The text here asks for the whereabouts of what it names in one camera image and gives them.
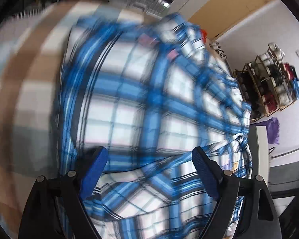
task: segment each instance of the blue and white plaid fabric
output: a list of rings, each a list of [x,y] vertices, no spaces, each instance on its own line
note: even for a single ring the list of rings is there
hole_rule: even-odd
[[[251,108],[199,27],[179,15],[148,26],[80,19],[60,78],[60,174],[91,148],[109,151],[84,201],[102,238],[197,238],[214,202],[191,161],[196,146],[250,178]],[[232,221],[241,204],[238,198]]]

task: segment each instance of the tan panel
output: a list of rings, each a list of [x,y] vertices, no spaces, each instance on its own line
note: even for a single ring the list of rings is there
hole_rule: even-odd
[[[210,0],[189,21],[214,39],[271,0]]]

